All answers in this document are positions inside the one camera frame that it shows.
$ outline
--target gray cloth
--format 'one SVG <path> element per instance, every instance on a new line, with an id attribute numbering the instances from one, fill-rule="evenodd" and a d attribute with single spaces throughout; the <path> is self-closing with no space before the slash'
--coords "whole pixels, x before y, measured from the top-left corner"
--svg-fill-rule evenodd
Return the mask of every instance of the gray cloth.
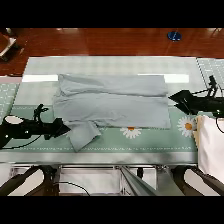
<path id="1" fill-rule="evenodd" d="M 166 94 L 163 76 L 59 75 L 53 110 L 78 151 L 100 135 L 97 126 L 170 128 Z"/>

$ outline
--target folded cloth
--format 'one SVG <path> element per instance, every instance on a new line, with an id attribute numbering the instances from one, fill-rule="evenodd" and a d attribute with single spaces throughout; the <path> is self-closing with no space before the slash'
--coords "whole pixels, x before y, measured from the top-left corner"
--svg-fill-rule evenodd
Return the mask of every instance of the folded cloth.
<path id="1" fill-rule="evenodd" d="M 97 126 L 170 128 L 163 76 L 59 75 L 55 117 L 71 128 L 77 151 L 100 135 Z"/>
<path id="2" fill-rule="evenodd" d="M 197 117 L 198 167 L 224 183 L 224 134 L 218 129 L 216 121 L 206 115 Z M 218 119 L 224 130 L 224 120 Z"/>

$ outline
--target blue round object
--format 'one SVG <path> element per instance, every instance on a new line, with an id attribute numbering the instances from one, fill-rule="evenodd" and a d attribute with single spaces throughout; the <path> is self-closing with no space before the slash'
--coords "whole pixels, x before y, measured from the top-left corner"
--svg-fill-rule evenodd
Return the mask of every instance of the blue round object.
<path id="1" fill-rule="evenodd" d="M 167 34 L 167 37 L 172 41 L 179 41 L 181 40 L 182 35 L 178 32 L 172 31 Z"/>

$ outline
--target light blue fabric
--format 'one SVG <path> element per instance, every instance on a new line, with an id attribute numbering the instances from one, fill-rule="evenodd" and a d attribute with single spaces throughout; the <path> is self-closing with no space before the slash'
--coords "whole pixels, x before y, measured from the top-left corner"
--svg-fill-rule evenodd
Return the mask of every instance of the light blue fabric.
<path id="1" fill-rule="evenodd" d="M 163 76 L 59 75 L 53 109 L 77 151 L 100 135 L 97 126 L 170 128 L 166 94 Z"/>

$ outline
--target wooden floor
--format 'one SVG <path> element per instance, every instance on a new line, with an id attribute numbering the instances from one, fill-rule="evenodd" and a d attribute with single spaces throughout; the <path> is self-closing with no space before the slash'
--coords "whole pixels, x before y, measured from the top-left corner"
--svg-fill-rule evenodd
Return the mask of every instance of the wooden floor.
<path id="1" fill-rule="evenodd" d="M 22 75 L 31 56 L 142 55 L 224 58 L 221 28 L 12 28 L 19 50 L 0 61 L 0 75 Z M 170 31 L 182 34 L 172 42 Z"/>

